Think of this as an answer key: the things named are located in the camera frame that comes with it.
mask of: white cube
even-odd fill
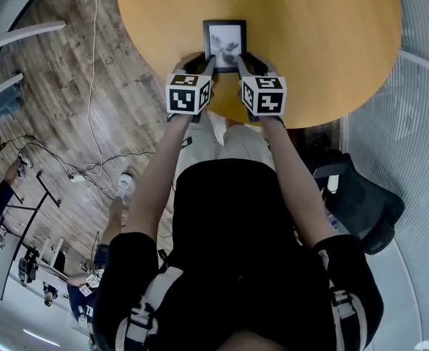
[[[168,113],[197,115],[209,104],[211,77],[207,75],[169,74],[165,83]]]
[[[242,102],[254,116],[282,116],[286,100],[284,77],[242,77]]]

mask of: picture frame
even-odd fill
[[[247,53],[245,20],[203,21],[205,55],[216,55],[217,73],[237,72],[235,57]]]

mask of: chair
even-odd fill
[[[327,149],[327,138],[317,140],[303,160],[320,189],[328,211],[360,239],[366,254],[382,251],[395,236],[395,223],[404,212],[399,196],[363,178],[349,154]],[[329,176],[339,175],[338,190],[327,190]]]

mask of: desk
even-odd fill
[[[398,55],[399,0],[118,0],[129,36],[165,79],[180,59],[203,51],[202,22],[247,20],[247,48],[287,81],[287,127],[323,124],[376,93]],[[210,109],[247,122],[237,74],[216,76]]]

